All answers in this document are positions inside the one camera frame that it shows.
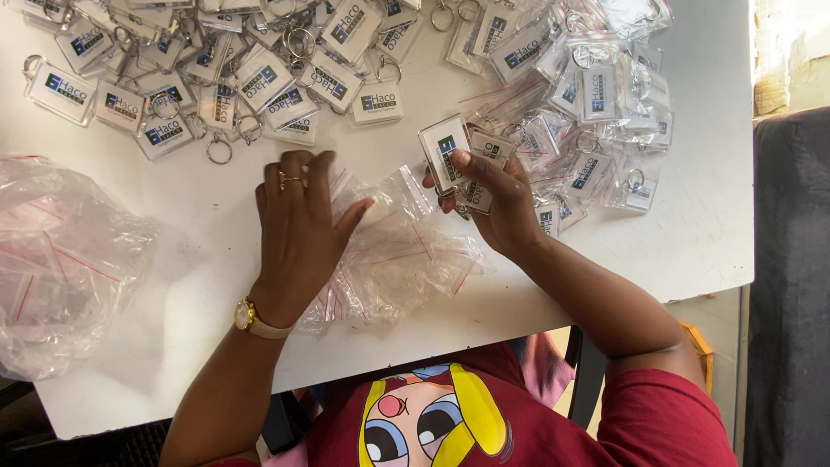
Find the gold ring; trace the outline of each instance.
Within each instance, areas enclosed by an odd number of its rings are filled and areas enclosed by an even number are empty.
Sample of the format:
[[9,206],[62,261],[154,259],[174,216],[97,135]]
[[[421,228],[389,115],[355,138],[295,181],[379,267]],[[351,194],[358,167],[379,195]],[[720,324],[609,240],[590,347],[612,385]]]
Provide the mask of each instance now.
[[290,180],[297,180],[299,182],[303,181],[300,177],[286,177],[286,173],[280,170],[280,191],[284,191],[286,189],[286,182]]

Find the cartoon print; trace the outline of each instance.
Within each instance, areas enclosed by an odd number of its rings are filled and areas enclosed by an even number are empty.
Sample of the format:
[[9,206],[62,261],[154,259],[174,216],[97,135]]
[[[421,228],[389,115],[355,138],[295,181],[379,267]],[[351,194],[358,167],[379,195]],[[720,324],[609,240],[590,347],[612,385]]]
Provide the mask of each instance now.
[[478,375],[452,363],[372,383],[360,467],[457,467],[476,446],[500,462],[513,452],[510,422]]

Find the red t-shirt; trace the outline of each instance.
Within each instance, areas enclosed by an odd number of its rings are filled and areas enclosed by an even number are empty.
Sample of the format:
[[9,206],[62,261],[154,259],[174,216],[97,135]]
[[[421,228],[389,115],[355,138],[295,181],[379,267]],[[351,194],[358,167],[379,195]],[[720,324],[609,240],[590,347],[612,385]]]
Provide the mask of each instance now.
[[384,373],[327,385],[309,465],[737,465],[712,400],[665,371],[608,381],[596,440],[531,397],[504,342]]

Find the woman's right hand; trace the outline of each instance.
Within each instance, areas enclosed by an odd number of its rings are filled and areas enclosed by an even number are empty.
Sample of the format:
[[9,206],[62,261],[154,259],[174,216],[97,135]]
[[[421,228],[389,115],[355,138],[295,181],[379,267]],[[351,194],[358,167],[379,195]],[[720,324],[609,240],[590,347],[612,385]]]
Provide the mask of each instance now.
[[[479,233],[490,248],[515,262],[523,253],[549,240],[536,220],[530,182],[515,155],[510,156],[504,171],[464,150],[455,150],[452,163],[462,174],[480,183],[493,195],[490,215],[472,214]],[[428,189],[435,186],[435,180],[428,171],[423,186]],[[454,198],[440,199],[440,202],[444,213],[449,213],[456,206]]]

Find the hand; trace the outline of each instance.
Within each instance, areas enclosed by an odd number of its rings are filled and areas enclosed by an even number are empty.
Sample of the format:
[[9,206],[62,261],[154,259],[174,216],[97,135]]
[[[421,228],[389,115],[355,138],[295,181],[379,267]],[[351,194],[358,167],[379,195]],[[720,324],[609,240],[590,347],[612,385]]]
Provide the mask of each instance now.
[[[479,233],[490,248],[515,261],[522,253],[547,240],[536,220],[527,174],[515,155],[510,155],[504,171],[464,150],[452,153],[452,163],[462,174],[479,182],[493,195],[490,215],[472,214]],[[435,186],[429,169],[423,186],[428,189]],[[444,213],[456,207],[455,198],[442,198],[438,202]]]
[[[371,199],[353,204],[332,226],[329,167],[334,152],[282,153],[265,167],[265,183],[256,187],[262,227],[262,268],[249,300],[270,326],[293,325],[331,279],[349,238]],[[303,167],[308,167],[306,174]],[[280,171],[286,178],[280,190]]]

